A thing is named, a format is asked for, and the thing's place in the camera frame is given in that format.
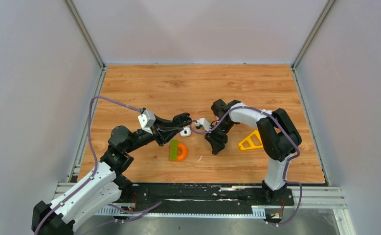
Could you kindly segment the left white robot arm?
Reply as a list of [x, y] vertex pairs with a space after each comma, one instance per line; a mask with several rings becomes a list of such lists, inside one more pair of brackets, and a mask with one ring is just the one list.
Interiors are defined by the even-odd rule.
[[123, 172], [134, 160], [129, 153], [153, 141], [164, 146], [192, 122], [189, 113], [166, 120], [149, 110], [142, 112], [138, 120], [141, 128], [134, 132], [122, 125], [113, 128], [108, 149], [77, 184], [50, 203], [40, 201], [34, 207], [34, 234], [72, 235], [107, 204], [116, 200], [128, 202], [133, 195], [133, 184]]

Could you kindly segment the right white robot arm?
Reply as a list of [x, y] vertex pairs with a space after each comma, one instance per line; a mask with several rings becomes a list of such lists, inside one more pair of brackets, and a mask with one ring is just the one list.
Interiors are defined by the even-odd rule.
[[301, 136], [284, 109], [260, 110], [239, 100], [229, 103], [219, 99], [211, 110], [219, 118], [217, 124], [204, 138], [210, 143], [212, 153], [218, 154], [228, 142], [228, 132], [236, 124], [245, 124], [259, 132], [263, 149], [269, 157], [267, 174], [263, 180], [263, 200], [275, 204], [282, 197], [280, 189], [287, 184], [286, 174], [290, 161], [300, 155]]

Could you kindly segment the white earbud charging case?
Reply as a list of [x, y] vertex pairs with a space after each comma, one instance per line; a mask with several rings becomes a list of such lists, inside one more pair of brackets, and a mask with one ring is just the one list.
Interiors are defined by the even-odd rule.
[[184, 127], [182, 131], [180, 131], [180, 136], [181, 137], [189, 137], [192, 134], [192, 131], [189, 127]]

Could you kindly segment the black earbud case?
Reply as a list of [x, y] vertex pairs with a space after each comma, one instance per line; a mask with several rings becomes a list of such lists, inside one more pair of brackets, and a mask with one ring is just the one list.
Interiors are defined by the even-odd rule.
[[173, 117], [172, 122], [176, 127], [185, 127], [192, 123], [189, 113], [181, 113]]

